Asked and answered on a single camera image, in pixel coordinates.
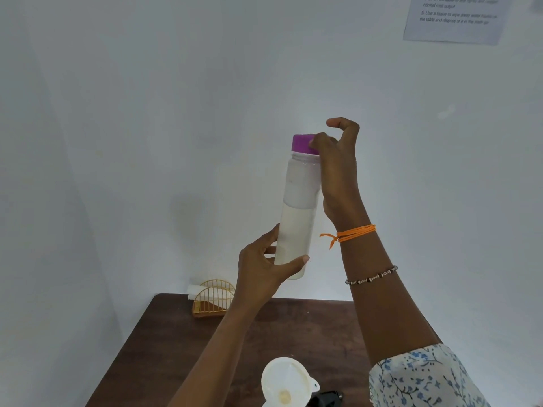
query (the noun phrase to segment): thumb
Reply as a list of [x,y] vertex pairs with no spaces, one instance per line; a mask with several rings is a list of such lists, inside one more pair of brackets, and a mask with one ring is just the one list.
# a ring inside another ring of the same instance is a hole
[[317,150],[321,156],[328,154],[334,145],[332,138],[326,133],[318,133],[309,143],[309,147]]
[[298,258],[295,258],[290,263],[281,264],[275,266],[277,273],[281,277],[281,281],[287,280],[289,277],[295,275],[297,272],[299,272],[303,266],[309,261],[309,256],[301,256]]

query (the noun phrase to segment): gold wire basket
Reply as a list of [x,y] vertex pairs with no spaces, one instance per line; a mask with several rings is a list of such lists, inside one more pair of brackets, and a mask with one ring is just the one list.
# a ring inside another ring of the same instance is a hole
[[226,314],[234,298],[236,289],[225,280],[208,280],[200,284],[203,289],[194,299],[192,315],[194,317],[214,317]]

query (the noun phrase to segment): black object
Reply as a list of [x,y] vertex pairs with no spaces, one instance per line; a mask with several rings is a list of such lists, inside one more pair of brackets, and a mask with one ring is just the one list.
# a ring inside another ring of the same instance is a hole
[[314,395],[307,407],[341,407],[343,393],[339,391],[326,391]]

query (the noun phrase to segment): brown table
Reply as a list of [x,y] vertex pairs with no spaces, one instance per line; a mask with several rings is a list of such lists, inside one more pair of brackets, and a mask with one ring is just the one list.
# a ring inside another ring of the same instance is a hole
[[[195,319],[191,305],[184,294],[156,295],[87,407],[165,407],[221,320]],[[351,302],[272,299],[247,334],[225,405],[262,406],[262,370],[279,356],[301,362],[322,391],[342,391],[345,407],[371,405]]]

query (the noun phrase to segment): left hand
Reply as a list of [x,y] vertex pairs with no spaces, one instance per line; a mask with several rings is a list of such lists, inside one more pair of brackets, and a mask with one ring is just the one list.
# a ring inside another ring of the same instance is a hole
[[281,283],[299,272],[309,260],[309,256],[301,256],[290,263],[274,265],[274,258],[266,258],[264,254],[275,254],[272,244],[278,234],[279,224],[241,250],[236,292],[230,308],[256,315]]

